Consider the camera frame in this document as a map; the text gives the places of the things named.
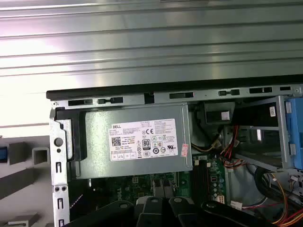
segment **metal side panel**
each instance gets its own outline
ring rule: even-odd
[[[47,90],[303,80],[302,11],[298,0],[2,0],[0,101],[13,109],[0,135],[47,134]]]

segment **wire bundle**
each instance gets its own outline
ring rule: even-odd
[[[230,144],[220,153],[220,155],[222,155],[225,158],[228,158],[229,160],[232,157],[232,149],[235,145],[235,140],[238,136],[239,133],[239,126],[238,125],[234,125],[232,128],[232,141],[230,142]]]
[[[241,159],[238,159],[237,161],[235,161],[233,163],[231,163],[229,161],[226,161],[226,160],[223,160],[223,165],[225,166],[225,168],[228,168],[228,169],[237,169],[240,166],[244,166],[246,164],[247,163],[244,163],[244,161],[241,160]]]
[[[279,226],[281,226],[281,227],[291,226],[291,225],[297,223],[302,218],[303,218],[303,209],[300,209],[298,212],[294,213],[293,215],[291,215],[290,217],[288,217],[287,219],[282,221]]]

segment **white label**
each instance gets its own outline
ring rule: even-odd
[[[275,117],[276,116],[276,110],[275,110],[275,107],[274,106],[271,106],[269,108],[269,112],[270,112],[270,116],[271,117]]]
[[[237,209],[237,210],[242,210],[242,203],[241,202],[235,202],[231,201],[231,207]]]
[[[221,112],[221,119],[222,119],[222,121],[229,121],[230,120],[229,111]]]
[[[175,119],[112,124],[111,161],[178,155]]]

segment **metal bracket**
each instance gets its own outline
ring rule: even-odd
[[[66,131],[54,120],[55,110],[50,118],[50,154],[53,185],[54,226],[62,227],[70,222],[70,205],[67,184],[67,142]]]

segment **green circuit board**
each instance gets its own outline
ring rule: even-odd
[[[200,198],[199,202],[217,200],[218,196],[224,196],[226,202],[225,168],[221,160],[211,155],[196,155],[193,159],[194,163],[195,160],[199,161],[199,166],[194,166],[194,171],[203,172],[205,175],[201,179],[192,179],[192,181],[203,181],[202,193],[207,196]]]
[[[191,197],[197,203],[216,200],[222,195],[226,199],[225,169],[221,161],[201,154],[193,156],[193,163],[193,171],[100,178],[95,190],[106,197],[103,205],[116,200],[135,203],[139,197],[153,195],[153,179],[167,179],[175,196]]]
[[[139,197],[153,195],[153,179],[167,179],[173,185],[175,196],[190,196],[190,173],[176,172],[103,178],[96,190],[106,194],[108,202],[127,200],[135,203]]]

